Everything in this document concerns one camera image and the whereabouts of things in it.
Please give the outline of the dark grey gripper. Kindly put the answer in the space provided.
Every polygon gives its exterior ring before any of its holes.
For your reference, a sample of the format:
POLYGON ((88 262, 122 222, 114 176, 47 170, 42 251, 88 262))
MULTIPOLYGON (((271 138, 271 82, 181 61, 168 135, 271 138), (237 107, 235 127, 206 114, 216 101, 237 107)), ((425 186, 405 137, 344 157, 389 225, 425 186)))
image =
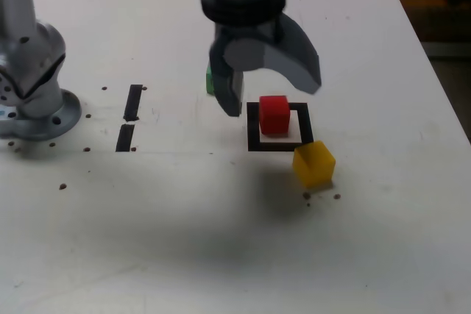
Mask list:
POLYGON ((257 23, 230 16, 218 18, 209 59, 214 96, 230 117, 241 114, 243 72, 262 68, 275 71, 308 94, 322 85, 314 46, 285 14, 257 23))

